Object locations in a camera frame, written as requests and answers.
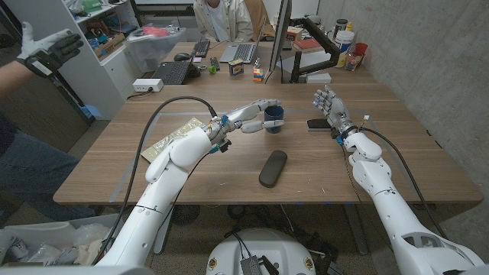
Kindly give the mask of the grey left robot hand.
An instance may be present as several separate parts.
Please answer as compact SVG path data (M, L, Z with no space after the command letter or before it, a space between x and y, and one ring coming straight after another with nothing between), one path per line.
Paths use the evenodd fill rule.
M284 120L274 118L271 121L254 121L258 113L269 106L279 106L278 99L258 99L249 105L231 110L221 118L217 118L210 128L206 130L211 144L222 143L227 133L240 129L245 134L254 133L264 128L274 128L284 125Z

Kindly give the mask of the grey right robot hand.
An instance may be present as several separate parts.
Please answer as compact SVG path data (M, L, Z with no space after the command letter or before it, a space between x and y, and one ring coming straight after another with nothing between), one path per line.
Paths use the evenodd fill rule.
M318 89L314 93L313 105L326 116L327 122L339 132L342 140L358 132L358 127L352 123L347 107L327 85L325 90Z

